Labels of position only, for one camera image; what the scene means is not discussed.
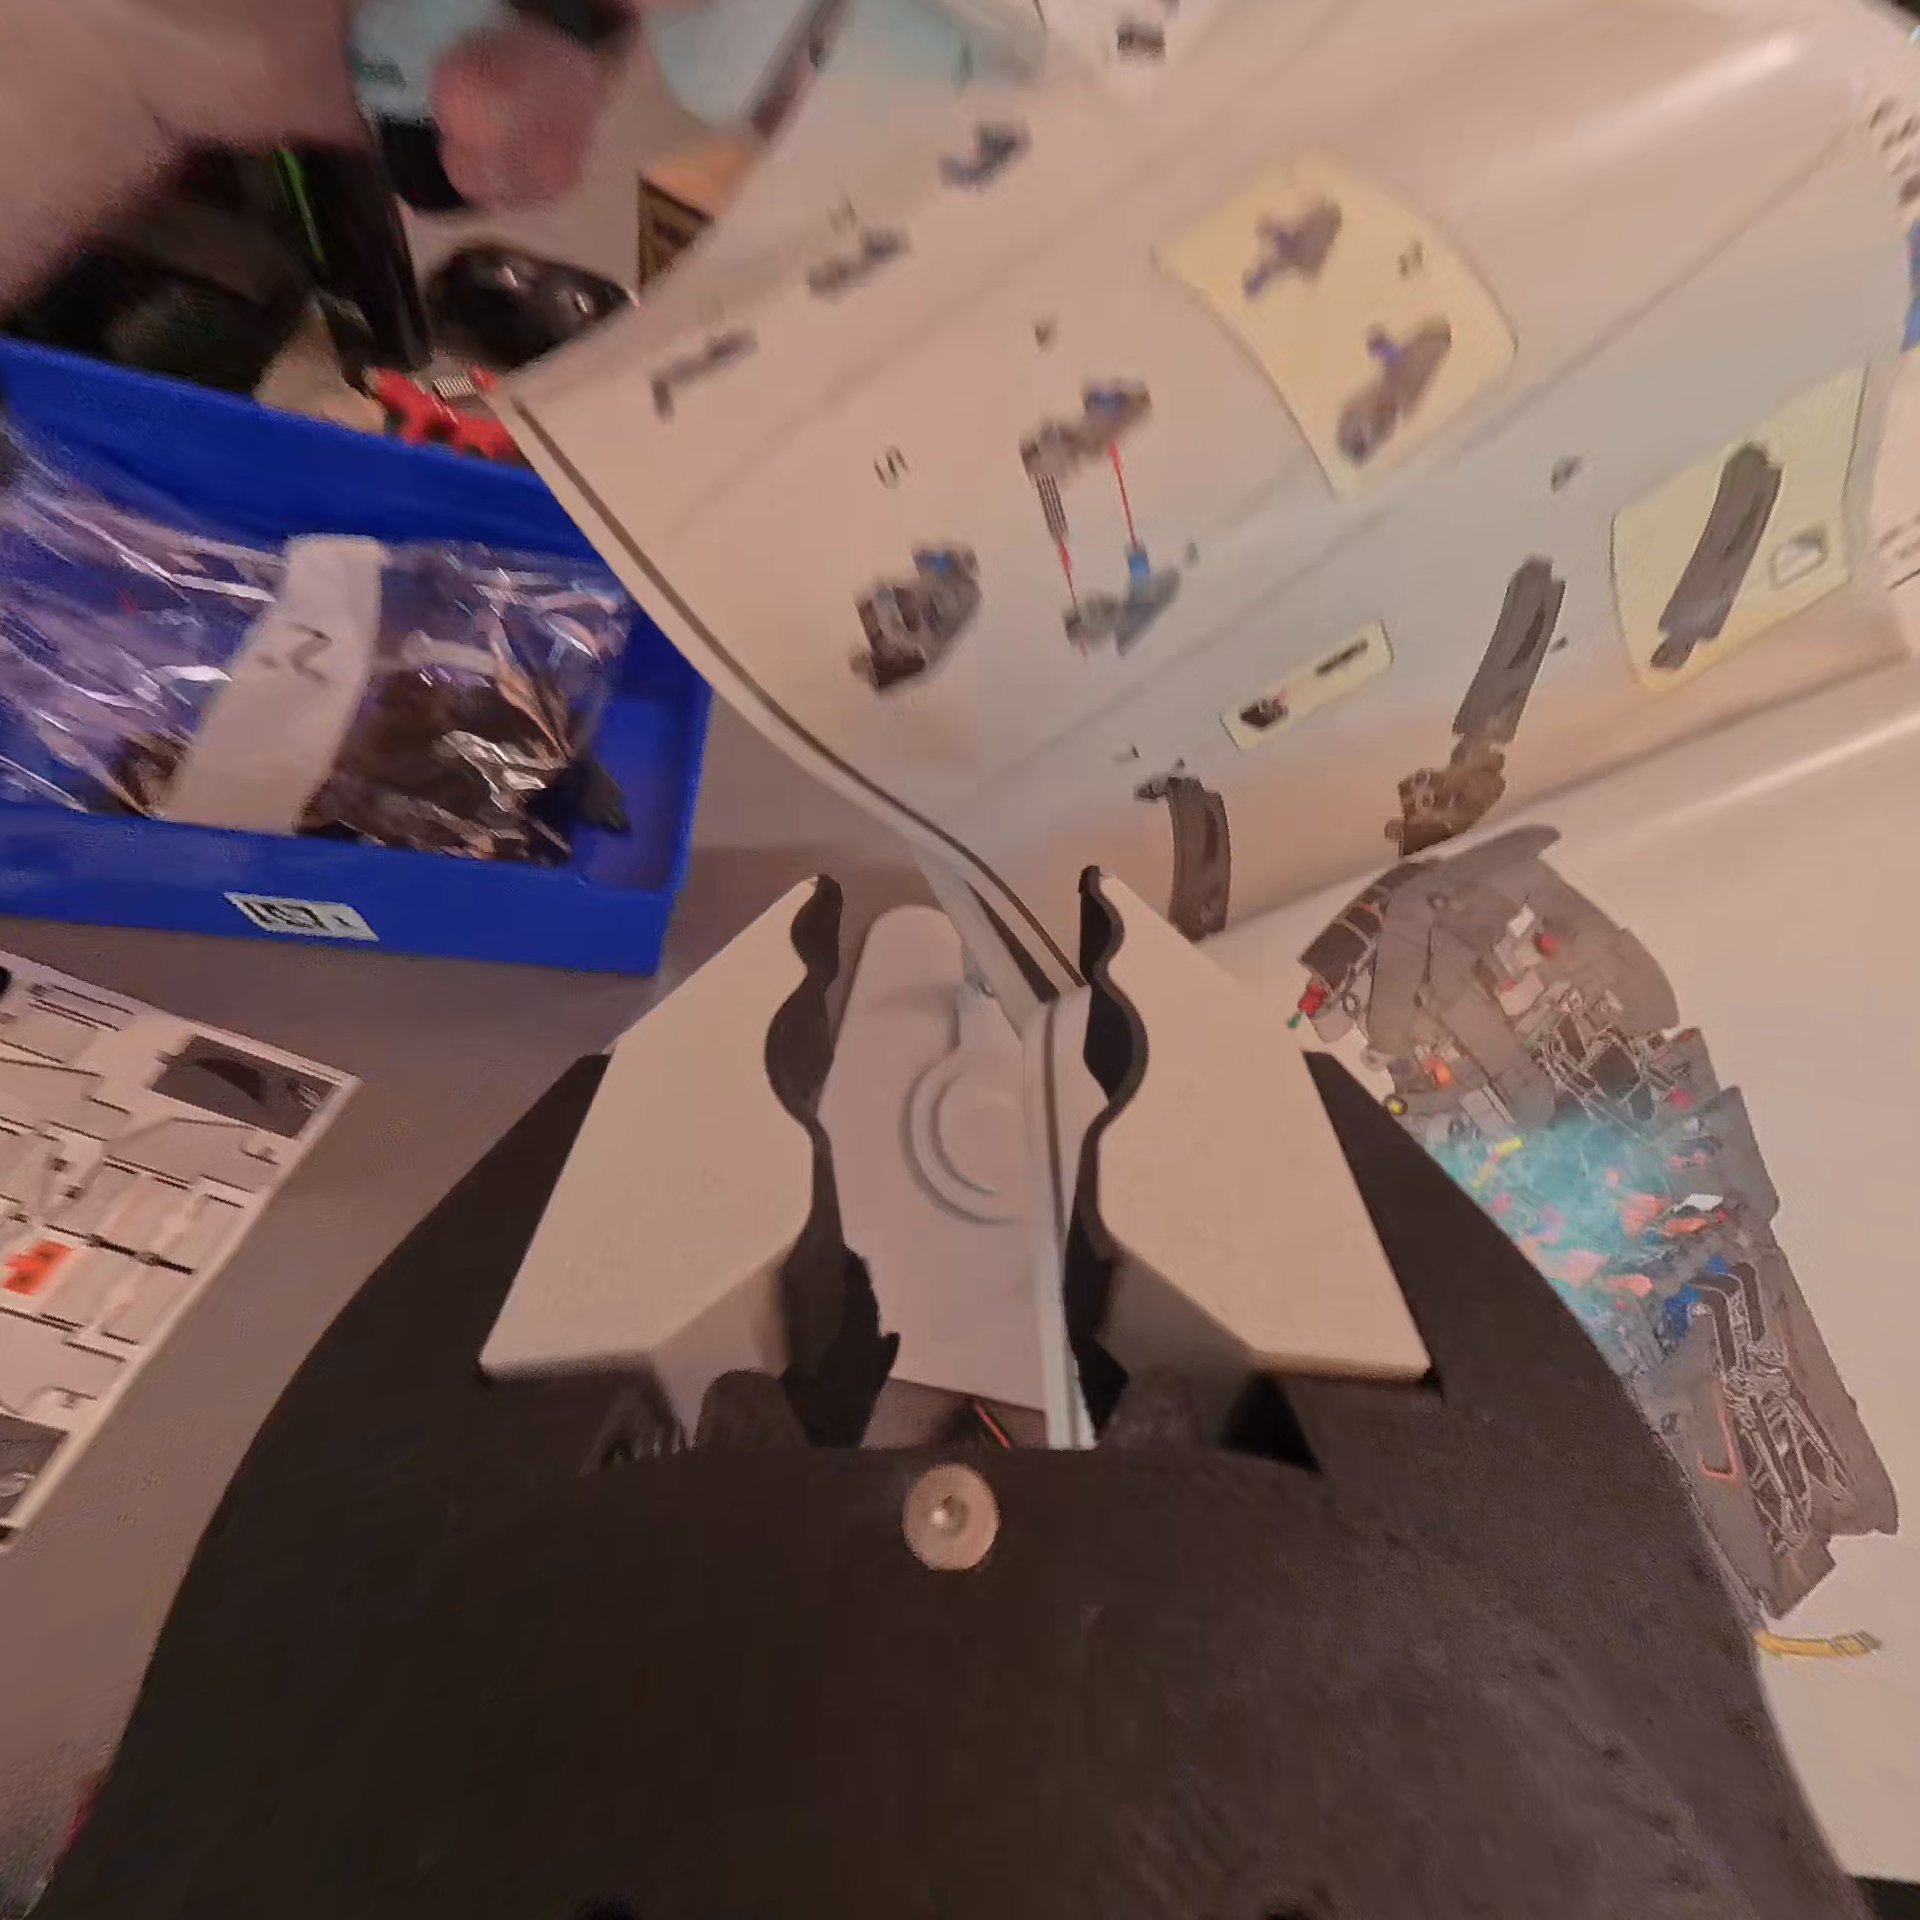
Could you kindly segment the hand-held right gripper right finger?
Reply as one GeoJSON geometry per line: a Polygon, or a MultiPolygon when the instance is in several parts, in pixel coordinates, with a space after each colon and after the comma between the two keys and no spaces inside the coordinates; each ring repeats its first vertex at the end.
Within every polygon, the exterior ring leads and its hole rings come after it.
{"type": "Polygon", "coordinates": [[[1068,1330],[1106,1426],[1172,1381],[1232,1426],[1257,1381],[1413,1386],[1429,1348],[1280,1008],[1123,880],[1079,880],[1098,1105],[1068,1229],[1068,1330]]]}

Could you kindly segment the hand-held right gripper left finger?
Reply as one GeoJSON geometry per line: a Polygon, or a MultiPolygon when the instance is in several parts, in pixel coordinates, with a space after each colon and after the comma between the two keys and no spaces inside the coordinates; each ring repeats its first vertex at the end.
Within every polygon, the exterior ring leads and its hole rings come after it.
{"type": "Polygon", "coordinates": [[[811,1445],[866,1440],[895,1337],[821,1117],[844,906],[791,888],[609,1047],[488,1377],[639,1379],[693,1435],[720,1377],[763,1375],[811,1445]]]}

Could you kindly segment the blue bin with square tag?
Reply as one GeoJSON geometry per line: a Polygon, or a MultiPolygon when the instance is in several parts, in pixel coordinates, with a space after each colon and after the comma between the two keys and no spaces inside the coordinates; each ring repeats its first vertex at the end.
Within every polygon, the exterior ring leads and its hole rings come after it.
{"type": "MultiPolygon", "coordinates": [[[[459,543],[592,560],[545,482],[249,399],[5,341],[7,420],[115,498],[259,545],[459,543]]],[[[5,912],[208,938],[379,947],[540,970],[656,972],[688,869],[711,693],[635,615],[594,749],[625,808],[569,861],[482,861],[5,803],[5,912]]]]}

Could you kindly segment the instruction booklet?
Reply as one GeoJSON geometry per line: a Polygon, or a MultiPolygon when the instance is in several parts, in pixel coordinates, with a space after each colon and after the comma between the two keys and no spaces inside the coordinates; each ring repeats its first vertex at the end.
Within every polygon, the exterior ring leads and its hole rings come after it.
{"type": "Polygon", "coordinates": [[[1916,5],[803,13],[520,448],[994,986],[1101,866],[1503,1221],[1916,1882],[1916,5]]]}

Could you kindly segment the person's left forearm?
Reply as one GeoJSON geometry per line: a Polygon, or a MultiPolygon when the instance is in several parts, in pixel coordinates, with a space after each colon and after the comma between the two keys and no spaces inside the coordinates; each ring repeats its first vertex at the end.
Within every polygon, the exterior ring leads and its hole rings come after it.
{"type": "Polygon", "coordinates": [[[5,2],[3,292],[196,149],[352,141],[340,2],[5,2]]]}

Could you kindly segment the white book stand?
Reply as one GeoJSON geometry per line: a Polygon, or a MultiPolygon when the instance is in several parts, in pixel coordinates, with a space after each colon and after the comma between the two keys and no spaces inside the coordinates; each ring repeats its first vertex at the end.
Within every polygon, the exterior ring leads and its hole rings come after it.
{"type": "Polygon", "coordinates": [[[1056,1450],[1092,1443],[1061,1295],[1087,1031],[1087,993],[1010,1020],[946,915],[899,906],[859,947],[821,1107],[896,1379],[1035,1410],[1056,1450]]]}

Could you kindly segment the white sticker sheet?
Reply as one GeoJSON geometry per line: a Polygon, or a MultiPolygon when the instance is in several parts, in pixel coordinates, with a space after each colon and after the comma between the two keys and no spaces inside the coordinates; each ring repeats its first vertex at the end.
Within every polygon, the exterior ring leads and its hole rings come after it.
{"type": "Polygon", "coordinates": [[[16,1545],[360,1079],[3,955],[3,1540],[16,1545]]]}

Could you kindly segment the clear bag with white strip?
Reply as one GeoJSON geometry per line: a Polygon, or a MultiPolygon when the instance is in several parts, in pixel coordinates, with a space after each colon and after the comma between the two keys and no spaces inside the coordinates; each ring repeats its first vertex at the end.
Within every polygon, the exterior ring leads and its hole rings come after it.
{"type": "Polygon", "coordinates": [[[5,420],[7,804],[555,866],[627,824],[594,741],[635,617],[583,560],[245,540],[5,420]]]}

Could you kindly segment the black rounded object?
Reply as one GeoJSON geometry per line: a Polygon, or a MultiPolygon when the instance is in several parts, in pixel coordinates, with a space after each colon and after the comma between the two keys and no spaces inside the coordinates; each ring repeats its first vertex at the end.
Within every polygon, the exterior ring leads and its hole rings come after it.
{"type": "Polygon", "coordinates": [[[461,248],[424,281],[437,343],[508,372],[573,343],[633,306],[615,279],[500,244],[461,248]]]}

